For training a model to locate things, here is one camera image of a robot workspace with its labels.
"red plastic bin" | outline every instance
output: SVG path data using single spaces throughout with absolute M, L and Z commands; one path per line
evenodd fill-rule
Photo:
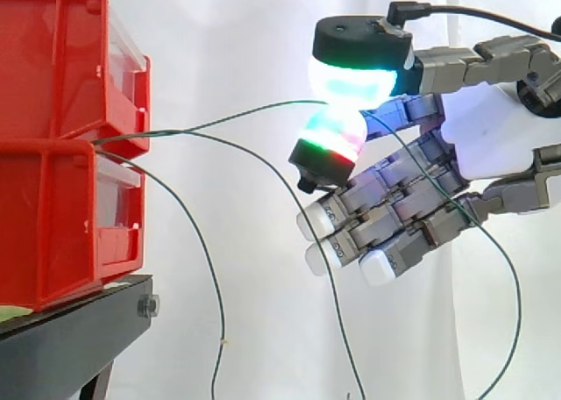
M 149 75 L 108 0 L 0 0 L 0 139 L 148 131 Z M 131 159 L 148 144 L 105 148 Z
M 0 305 L 41 311 L 142 266 L 144 176 L 81 140 L 0 140 Z

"led light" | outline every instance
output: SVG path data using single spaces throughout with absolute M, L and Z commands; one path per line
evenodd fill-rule
M 312 57 L 309 81 L 317 97 L 328 104 L 362 111 L 376 109 L 389 99 L 397 73 L 333 67 Z
M 367 133 L 366 121 L 360 112 L 328 106 L 309 120 L 300 138 L 355 163 Z

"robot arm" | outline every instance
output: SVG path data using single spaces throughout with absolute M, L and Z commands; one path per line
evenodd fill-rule
M 398 42 L 405 39 L 410 44 L 407 34 L 385 18 L 361 18 L 359 21 L 366 21 L 377 35 L 391 35 L 393 45 L 396 37 Z M 337 21 L 331 19 L 328 25 L 352 31 L 352 24 L 359 21 L 338 18 Z M 322 33 L 328 32 L 322 30 L 323 26 L 322 22 L 318 24 L 320 41 Z M 380 39 L 384 38 L 377 36 L 374 40 L 379 43 Z M 315 56 L 317 54 L 321 57 L 323 53 L 315 46 Z M 382 64 L 388 63 L 386 55 L 377 56 Z M 394 131 L 414 125 L 421 125 L 423 129 L 423 125 L 430 125 L 430 131 L 408 145 L 410 151 L 430 176 L 480 223 L 490 214 L 539 211 L 559 201 L 561 144 L 532 147 L 531 168 L 502 176 L 482 194 L 465 193 L 469 180 L 462 175 L 455 146 L 443 139 L 439 126 L 445 121 L 440 94 L 482 82 L 517 82 L 518 96 L 531 112 L 529 115 L 561 117 L 561 62 L 545 43 L 533 36 L 501 37 L 479 43 L 473 50 L 438 47 L 411 51 L 409 46 L 408 51 L 401 50 L 400 56 L 403 64 L 398 62 L 400 67 L 396 69 L 393 94 L 420 96 L 400 96 L 376 110 L 364 111 L 366 140 L 387 134 L 387 129 L 376 118 Z M 329 54 L 329 57 L 333 59 L 335 55 Z M 364 58 L 365 55 L 359 53 L 359 61 L 363 62 Z M 372 285 L 402 275 L 426 253 L 473 226 L 470 219 L 425 178 L 405 149 L 354 176 L 306 210 L 330 264 L 340 268 L 358 260 Z M 313 240 L 302 215 L 298 225 L 304 236 Z M 308 249 L 306 261 L 316 275 L 324 273 L 323 257 L 317 244 Z

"black cap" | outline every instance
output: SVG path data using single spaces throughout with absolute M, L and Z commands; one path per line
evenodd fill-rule
M 340 16 L 317 22 L 312 54 L 324 64 L 354 69 L 403 69 L 410 33 L 388 32 L 379 16 Z
M 305 139 L 298 139 L 288 161 L 300 170 L 298 188 L 308 194 L 318 186 L 345 186 L 354 169 L 354 162 Z

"white backdrop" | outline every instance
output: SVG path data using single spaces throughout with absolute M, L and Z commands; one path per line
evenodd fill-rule
M 153 127 L 184 128 L 312 96 L 307 62 L 314 23 L 327 15 L 385 13 L 389 1 L 111 3 L 153 60 Z M 555 0 L 426 1 L 476 5 L 542 27 L 561 15 Z M 471 46 L 505 32 L 479 20 L 442 16 L 409 30 L 417 47 Z M 295 183 L 287 158 L 313 111 L 281 108 L 212 132 L 255 149 Z M 371 143 L 359 170 L 396 147 L 389 140 Z M 244 154 L 187 137 L 154 141 L 142 161 L 193 209 L 216 263 L 228 340 L 217 398 L 340 400 L 347 392 L 359 398 L 328 282 L 307 270 L 296 207 L 273 175 Z M 525 313 L 520 352 L 489 398 L 561 398 L 555 394 L 561 392 L 558 214 L 489 222 L 520 269 Z M 144 271 L 154 273 L 162 310 L 151 331 L 117 360 L 109 399 L 206 399 L 219 333 L 202 250 L 178 206 L 153 184 L 147 216 Z M 504 261 L 476 231 L 384 288 L 367 287 L 356 267 L 336 278 L 368 398 L 454 400 L 466 393 L 472 399 L 506 357 L 515 323 L 512 282 Z

